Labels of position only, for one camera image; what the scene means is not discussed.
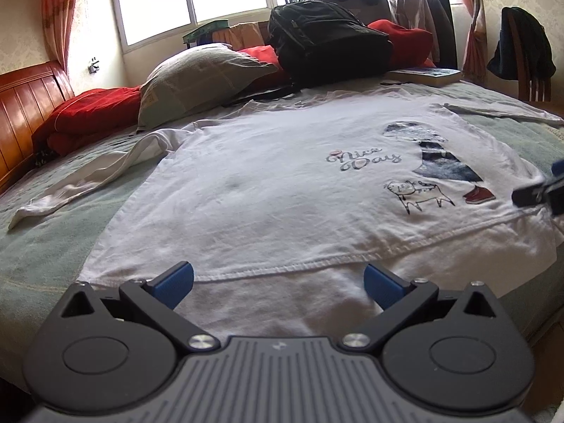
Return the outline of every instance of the girl graphic print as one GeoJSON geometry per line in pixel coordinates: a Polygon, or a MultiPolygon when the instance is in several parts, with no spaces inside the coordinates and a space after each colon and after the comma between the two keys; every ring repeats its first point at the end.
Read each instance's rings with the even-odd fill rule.
{"type": "MultiPolygon", "coordinates": [[[[395,122],[386,127],[384,136],[417,142],[421,148],[421,165],[413,172],[418,175],[470,183],[483,182],[474,170],[442,147],[441,143],[447,140],[432,128],[416,122],[395,122]]],[[[480,204],[495,199],[489,189],[477,184],[463,197],[469,204],[480,204]]]]}

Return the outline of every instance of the gray pillow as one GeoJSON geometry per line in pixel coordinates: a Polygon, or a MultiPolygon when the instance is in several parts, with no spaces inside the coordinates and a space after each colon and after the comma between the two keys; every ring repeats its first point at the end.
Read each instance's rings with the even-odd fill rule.
{"type": "Polygon", "coordinates": [[[139,128],[151,129],[228,101],[255,79],[277,72],[272,63],[214,43],[165,60],[141,86],[139,128]]]}

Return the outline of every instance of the silver bolt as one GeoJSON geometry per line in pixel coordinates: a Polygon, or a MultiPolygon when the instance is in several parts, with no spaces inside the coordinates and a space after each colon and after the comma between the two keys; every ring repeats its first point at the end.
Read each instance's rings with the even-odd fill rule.
{"type": "Polygon", "coordinates": [[[365,334],[352,333],[343,337],[343,345],[349,348],[364,348],[370,343],[370,337],[365,334]]]}
{"type": "Polygon", "coordinates": [[[215,339],[207,334],[198,334],[190,337],[188,345],[196,350],[207,350],[215,346],[215,339]]]}

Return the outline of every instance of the pillow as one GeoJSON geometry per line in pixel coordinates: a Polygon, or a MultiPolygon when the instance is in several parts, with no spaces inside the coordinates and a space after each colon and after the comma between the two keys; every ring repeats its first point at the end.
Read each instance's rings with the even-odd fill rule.
{"type": "Polygon", "coordinates": [[[405,29],[382,19],[368,24],[368,28],[380,30],[390,36],[394,52],[390,59],[390,69],[421,66],[433,47],[433,35],[421,29],[405,29]]]}
{"type": "Polygon", "coordinates": [[[139,115],[139,87],[92,89],[55,108],[32,134],[33,152],[47,147],[68,153],[135,125],[139,115]]]}
{"type": "Polygon", "coordinates": [[[226,44],[196,46],[165,60],[141,86],[139,128],[219,106],[255,79],[275,73],[275,65],[234,52],[226,44]]]}
{"type": "Polygon", "coordinates": [[[241,49],[239,52],[248,54],[261,62],[268,62],[276,65],[278,68],[277,72],[270,73],[261,78],[255,79],[249,87],[247,87],[247,92],[258,92],[267,89],[275,89],[286,84],[290,84],[290,75],[286,73],[280,66],[278,62],[278,56],[274,52],[274,48],[270,45],[268,46],[255,46],[254,48],[241,49]]]}

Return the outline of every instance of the backpack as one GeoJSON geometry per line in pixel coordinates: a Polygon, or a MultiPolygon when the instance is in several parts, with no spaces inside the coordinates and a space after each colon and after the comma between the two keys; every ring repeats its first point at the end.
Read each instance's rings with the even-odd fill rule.
{"type": "Polygon", "coordinates": [[[388,71],[393,46],[347,9],[300,1],[272,9],[269,44],[299,87],[315,87],[388,71]]]}

